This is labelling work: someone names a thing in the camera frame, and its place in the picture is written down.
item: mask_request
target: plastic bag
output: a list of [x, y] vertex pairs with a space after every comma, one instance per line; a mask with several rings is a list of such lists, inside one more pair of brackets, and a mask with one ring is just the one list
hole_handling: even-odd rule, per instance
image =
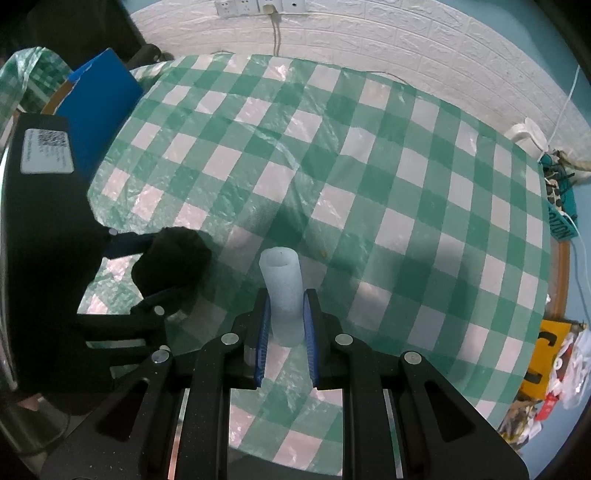
[[0, 69], [0, 134], [17, 105], [26, 112], [40, 112], [70, 73], [70, 67], [47, 48], [14, 53]]
[[589, 385], [591, 372], [591, 332], [584, 330], [577, 337], [569, 365], [562, 381], [560, 401], [567, 410], [577, 407]]
[[564, 338], [562, 345], [560, 346], [560, 350], [556, 354], [556, 360], [554, 361], [554, 366], [552, 371], [550, 372], [550, 379], [548, 381], [548, 388], [546, 389], [546, 394], [552, 393], [552, 395], [560, 395], [562, 392], [562, 382], [558, 378], [558, 370], [562, 367], [562, 356], [565, 354], [566, 350], [574, 342], [574, 334], [568, 333], [567, 336]]

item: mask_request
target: white brick wall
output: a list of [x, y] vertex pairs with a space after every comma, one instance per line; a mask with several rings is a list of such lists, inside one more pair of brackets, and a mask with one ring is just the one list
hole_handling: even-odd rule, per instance
[[[306, 15], [282, 15], [282, 56], [391, 73], [501, 132], [529, 116], [549, 137], [566, 101], [518, 47], [436, 0], [307, 0], [307, 7]], [[131, 17], [148, 42], [175, 56], [273, 50], [267, 16], [224, 20], [212, 0], [163, 0]], [[589, 124], [572, 103], [553, 147], [575, 158], [591, 150]]]

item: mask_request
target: white plastic bag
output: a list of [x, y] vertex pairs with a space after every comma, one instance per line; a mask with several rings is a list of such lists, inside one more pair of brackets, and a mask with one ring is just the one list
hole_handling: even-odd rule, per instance
[[560, 401], [567, 410], [581, 403], [591, 372], [591, 332], [582, 331], [574, 342], [573, 353], [562, 381]]
[[552, 393], [552, 395], [558, 396], [562, 392], [562, 382], [558, 379], [558, 370], [560, 370], [562, 367], [562, 356], [573, 344], [573, 342], [574, 334], [569, 332], [564, 338], [564, 341], [560, 346], [560, 350], [556, 354], [556, 360], [554, 361], [552, 371], [550, 372], [550, 379], [548, 381], [548, 388], [546, 388], [546, 394]]

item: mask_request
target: black sponge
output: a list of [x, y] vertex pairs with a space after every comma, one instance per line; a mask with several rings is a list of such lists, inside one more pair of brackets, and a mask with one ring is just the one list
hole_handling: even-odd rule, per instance
[[163, 228], [133, 266], [131, 278], [144, 298], [167, 288], [194, 287], [211, 257], [211, 250], [195, 230]]

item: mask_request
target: white container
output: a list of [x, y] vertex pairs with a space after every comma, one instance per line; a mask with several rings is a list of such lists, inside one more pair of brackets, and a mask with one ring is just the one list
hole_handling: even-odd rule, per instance
[[304, 340], [304, 286], [297, 253], [291, 248], [269, 248], [261, 253], [259, 267], [271, 299], [274, 340], [281, 346], [299, 345]]
[[507, 130], [505, 136], [536, 160], [549, 149], [542, 129], [531, 118], [526, 118], [522, 124], [513, 125]]

